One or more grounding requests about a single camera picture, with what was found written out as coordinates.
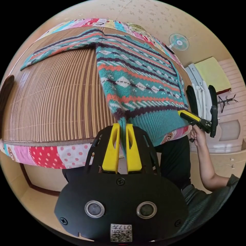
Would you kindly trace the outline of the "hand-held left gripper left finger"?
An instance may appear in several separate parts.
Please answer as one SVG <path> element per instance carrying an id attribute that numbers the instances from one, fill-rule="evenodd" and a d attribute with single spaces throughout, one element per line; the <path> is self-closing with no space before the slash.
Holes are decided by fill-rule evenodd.
<path id="1" fill-rule="evenodd" d="M 102 170 L 107 173 L 118 173 L 120 147 L 120 125 L 114 123 L 110 132 L 109 142 L 106 148 Z"/>

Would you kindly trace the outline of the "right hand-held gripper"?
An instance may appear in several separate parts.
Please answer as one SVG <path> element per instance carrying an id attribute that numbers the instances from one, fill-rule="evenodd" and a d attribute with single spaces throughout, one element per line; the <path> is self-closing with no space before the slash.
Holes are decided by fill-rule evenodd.
<path id="1" fill-rule="evenodd" d="M 205 131 L 206 133 L 211 133 L 212 123 L 206 119 L 202 119 L 197 115 L 186 111 L 180 110 L 178 112 L 179 116 L 186 120 L 190 125 L 197 125 L 201 130 Z"/>

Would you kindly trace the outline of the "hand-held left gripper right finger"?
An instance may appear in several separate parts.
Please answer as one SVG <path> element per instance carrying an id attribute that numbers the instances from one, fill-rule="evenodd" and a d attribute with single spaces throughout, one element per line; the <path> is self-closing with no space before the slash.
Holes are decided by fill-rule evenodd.
<path id="1" fill-rule="evenodd" d="M 135 173 L 142 170 L 137 140 L 132 124 L 126 125 L 126 160 L 127 173 Z"/>

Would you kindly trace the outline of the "person's right hand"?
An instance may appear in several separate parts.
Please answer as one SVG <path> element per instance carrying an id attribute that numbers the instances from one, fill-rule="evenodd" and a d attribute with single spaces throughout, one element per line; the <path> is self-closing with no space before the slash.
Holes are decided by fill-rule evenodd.
<path id="1" fill-rule="evenodd" d="M 192 126 L 190 137 L 194 140 L 196 147 L 207 147 L 205 132 L 202 131 L 197 125 Z"/>

